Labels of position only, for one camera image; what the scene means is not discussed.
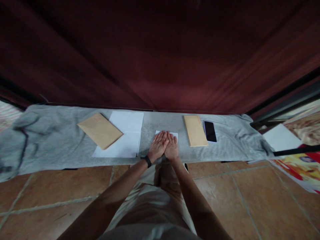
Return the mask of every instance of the sheet of paper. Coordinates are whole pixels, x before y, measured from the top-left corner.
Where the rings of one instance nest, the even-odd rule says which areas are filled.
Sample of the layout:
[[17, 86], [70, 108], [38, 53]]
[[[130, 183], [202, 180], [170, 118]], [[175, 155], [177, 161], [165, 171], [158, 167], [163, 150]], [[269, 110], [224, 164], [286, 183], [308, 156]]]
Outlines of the sheet of paper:
[[290, 130], [283, 124], [275, 126], [263, 134], [263, 137], [275, 151], [297, 148], [302, 144], [302, 141], [290, 132]]
[[142, 112], [121, 112], [113, 111], [109, 122], [121, 132], [141, 132], [143, 113]]
[[105, 150], [97, 146], [92, 157], [135, 158], [140, 147], [143, 113], [113, 111], [109, 121], [124, 135]]
[[177, 141], [178, 141], [178, 133], [172, 133], [172, 132], [170, 132], [174, 137], [177, 137]]

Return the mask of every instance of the black phone screen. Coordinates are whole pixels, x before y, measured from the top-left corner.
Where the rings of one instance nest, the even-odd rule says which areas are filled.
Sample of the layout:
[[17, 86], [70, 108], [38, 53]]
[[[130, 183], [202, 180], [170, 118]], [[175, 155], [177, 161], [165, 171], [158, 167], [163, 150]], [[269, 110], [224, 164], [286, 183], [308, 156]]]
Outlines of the black phone screen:
[[217, 142], [217, 137], [214, 131], [213, 123], [204, 121], [204, 128], [206, 129], [207, 141]]

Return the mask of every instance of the person's right hand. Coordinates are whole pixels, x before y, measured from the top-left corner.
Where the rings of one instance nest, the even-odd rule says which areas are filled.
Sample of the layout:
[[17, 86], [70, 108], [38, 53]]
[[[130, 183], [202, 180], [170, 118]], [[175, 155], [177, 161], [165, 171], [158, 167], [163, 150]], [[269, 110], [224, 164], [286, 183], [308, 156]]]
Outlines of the person's right hand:
[[169, 159], [169, 161], [175, 160], [179, 155], [179, 147], [178, 147], [178, 141], [177, 137], [173, 137], [172, 134], [169, 132], [166, 132], [169, 143], [167, 145], [166, 150], [164, 151], [164, 155], [166, 158]]

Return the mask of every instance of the dark red curtain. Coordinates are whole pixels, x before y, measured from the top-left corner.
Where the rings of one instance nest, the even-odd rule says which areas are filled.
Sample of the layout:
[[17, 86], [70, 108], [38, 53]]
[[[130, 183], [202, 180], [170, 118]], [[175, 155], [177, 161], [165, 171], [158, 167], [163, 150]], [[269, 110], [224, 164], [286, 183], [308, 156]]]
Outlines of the dark red curtain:
[[320, 63], [320, 1], [1, 1], [0, 74], [44, 102], [245, 113]]

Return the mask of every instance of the white card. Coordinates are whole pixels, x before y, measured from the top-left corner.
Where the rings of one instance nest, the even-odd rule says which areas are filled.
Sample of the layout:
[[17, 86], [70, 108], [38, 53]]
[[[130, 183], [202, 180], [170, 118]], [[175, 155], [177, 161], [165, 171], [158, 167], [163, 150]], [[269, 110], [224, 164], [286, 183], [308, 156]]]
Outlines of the white card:
[[302, 144], [302, 141], [297, 138], [283, 124], [279, 124], [263, 134], [269, 145], [274, 148], [274, 151], [283, 151], [297, 148]]
[[172, 132], [170, 132], [174, 137], [177, 137], [177, 141], [178, 141], [178, 133], [172, 133]]

